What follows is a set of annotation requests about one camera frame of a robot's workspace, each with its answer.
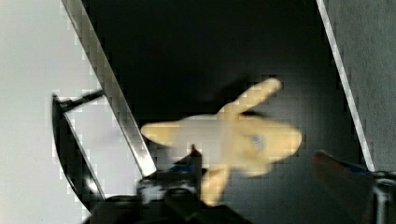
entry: stuffed bunny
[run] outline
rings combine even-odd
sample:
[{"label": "stuffed bunny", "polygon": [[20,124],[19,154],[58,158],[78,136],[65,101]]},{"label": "stuffed bunny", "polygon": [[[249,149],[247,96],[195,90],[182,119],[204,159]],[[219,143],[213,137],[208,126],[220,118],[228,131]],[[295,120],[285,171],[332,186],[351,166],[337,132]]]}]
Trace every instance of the stuffed bunny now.
[{"label": "stuffed bunny", "polygon": [[266,100],[281,87],[269,78],[250,87],[216,115],[198,115],[179,121],[144,125],[141,133],[149,140],[168,146],[178,161],[196,145],[203,156],[201,200],[214,205],[223,192],[232,168],[246,175],[264,175],[270,164],[295,153],[302,142],[296,128],[274,119],[242,113]]}]

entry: toy ear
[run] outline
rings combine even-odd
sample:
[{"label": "toy ear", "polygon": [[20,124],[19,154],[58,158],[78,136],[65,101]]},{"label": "toy ear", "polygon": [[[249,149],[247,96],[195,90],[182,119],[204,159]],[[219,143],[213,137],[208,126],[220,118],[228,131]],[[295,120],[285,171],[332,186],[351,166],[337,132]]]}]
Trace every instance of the toy ear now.
[{"label": "toy ear", "polygon": [[249,110],[251,107],[263,102],[280,88],[281,83],[279,80],[275,78],[269,78],[264,82],[250,87],[234,102],[225,105],[220,110],[219,115],[222,116],[222,113],[225,113],[224,116],[241,114]]},{"label": "toy ear", "polygon": [[179,127],[178,121],[150,123],[144,125],[140,132],[153,142],[171,147]]},{"label": "toy ear", "polygon": [[229,175],[230,168],[228,166],[208,169],[202,178],[201,200],[208,205],[216,205],[227,185]]}]

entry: gray surface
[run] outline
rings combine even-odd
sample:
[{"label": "gray surface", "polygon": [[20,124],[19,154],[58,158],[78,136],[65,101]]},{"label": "gray surface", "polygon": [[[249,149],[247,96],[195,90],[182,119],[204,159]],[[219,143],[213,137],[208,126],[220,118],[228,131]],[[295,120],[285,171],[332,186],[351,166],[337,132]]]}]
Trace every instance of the gray surface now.
[{"label": "gray surface", "polygon": [[376,170],[396,170],[396,2],[324,1]]},{"label": "gray surface", "polygon": [[[53,0],[5,0],[0,4],[0,223],[77,224],[89,215],[68,186],[56,156],[51,94],[56,92],[61,99],[79,97],[97,91],[100,84],[60,6],[61,1]],[[111,126],[110,106],[95,107],[103,118],[95,127],[110,125],[107,131],[113,134],[106,136],[107,146],[120,152],[123,135],[120,128]],[[89,133],[95,134],[95,130],[91,128]],[[129,150],[125,141],[122,143]],[[96,146],[91,146],[92,155]],[[108,151],[110,159],[117,157],[115,149]],[[113,175],[111,179],[103,172],[111,162],[97,164],[95,169],[106,180],[105,193],[133,193],[126,189],[127,184],[117,185],[132,172],[125,171],[125,163],[134,161],[132,155],[127,158],[121,152],[118,156],[117,168],[122,172],[111,167],[113,170],[107,170]]]}]

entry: black surface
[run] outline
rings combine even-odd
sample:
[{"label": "black surface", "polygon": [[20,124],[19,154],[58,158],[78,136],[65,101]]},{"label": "black surface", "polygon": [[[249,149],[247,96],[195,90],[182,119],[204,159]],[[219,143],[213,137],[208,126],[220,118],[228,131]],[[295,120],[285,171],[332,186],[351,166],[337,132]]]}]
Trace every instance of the black surface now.
[{"label": "black surface", "polygon": [[[311,156],[361,157],[315,1],[85,1],[139,125],[216,113],[268,77],[255,108],[304,134],[298,153],[256,178],[233,172],[222,202],[254,223],[352,223],[318,183]],[[162,160],[163,148],[150,143]]]}]

